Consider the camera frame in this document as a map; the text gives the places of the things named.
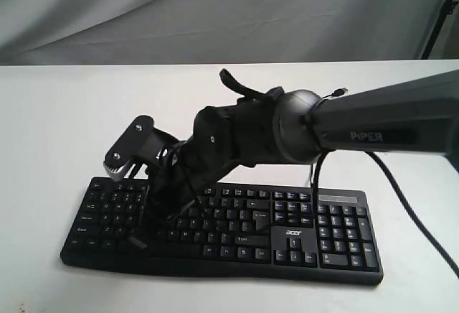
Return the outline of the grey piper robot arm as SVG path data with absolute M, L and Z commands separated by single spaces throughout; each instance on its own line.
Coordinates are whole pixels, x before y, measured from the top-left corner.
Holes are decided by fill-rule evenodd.
M 239 166 L 312 164 L 337 150 L 439 154 L 458 165 L 457 71 L 334 99 L 280 87 L 260 93 L 227 70 L 220 77 L 239 94 L 236 104 L 200 110 L 184 142 L 155 130 L 133 152 L 148 175 L 139 247 Z

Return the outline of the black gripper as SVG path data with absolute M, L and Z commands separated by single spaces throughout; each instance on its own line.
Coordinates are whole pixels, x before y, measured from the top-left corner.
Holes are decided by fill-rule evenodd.
M 140 252 L 148 251 L 151 227 L 172 224 L 194 203 L 199 192 L 237 166 L 235 159 L 221 157 L 212 145 L 200 145 L 194 137 L 168 150 L 171 158 L 148 178 L 149 187 L 143 187 L 125 203 L 127 240 Z

